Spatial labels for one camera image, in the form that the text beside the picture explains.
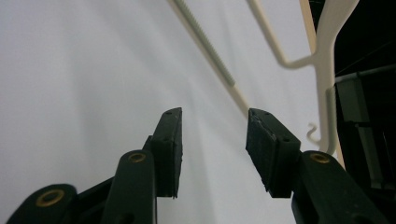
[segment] screw hole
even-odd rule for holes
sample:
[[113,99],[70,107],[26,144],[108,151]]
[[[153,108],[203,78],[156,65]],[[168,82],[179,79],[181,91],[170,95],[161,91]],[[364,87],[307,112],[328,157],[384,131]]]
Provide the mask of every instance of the screw hole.
[[37,207],[48,207],[56,204],[64,197],[64,191],[62,189],[51,189],[41,194],[35,201]]
[[134,153],[128,158],[128,160],[130,160],[131,162],[141,162],[145,159],[146,159],[146,155],[143,153]]
[[322,154],[319,154],[319,153],[312,153],[309,157],[312,160],[320,162],[320,163],[330,162],[329,158],[327,158],[326,156],[323,156]]

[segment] white wall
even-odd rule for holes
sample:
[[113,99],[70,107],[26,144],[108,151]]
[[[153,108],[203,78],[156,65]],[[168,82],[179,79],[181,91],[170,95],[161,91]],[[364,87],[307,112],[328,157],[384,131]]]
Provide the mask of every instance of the white wall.
[[[188,1],[252,107],[303,142],[318,120],[313,69],[285,70],[239,0]],[[264,6],[292,59],[308,54],[298,1]],[[0,3],[0,222],[32,192],[114,175],[163,111],[183,107],[178,199],[159,223],[293,223],[245,151],[247,121],[166,1]]]

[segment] white background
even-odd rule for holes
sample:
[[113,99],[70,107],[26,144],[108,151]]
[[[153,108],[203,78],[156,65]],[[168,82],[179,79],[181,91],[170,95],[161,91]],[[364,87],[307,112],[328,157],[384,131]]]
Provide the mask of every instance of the white background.
[[[312,68],[277,65],[245,1],[187,1],[251,107],[307,143],[318,122]],[[283,50],[309,52],[298,1],[264,1]],[[82,192],[183,108],[178,198],[159,223],[294,223],[245,151],[247,121],[166,1],[0,3],[0,222],[35,190]]]

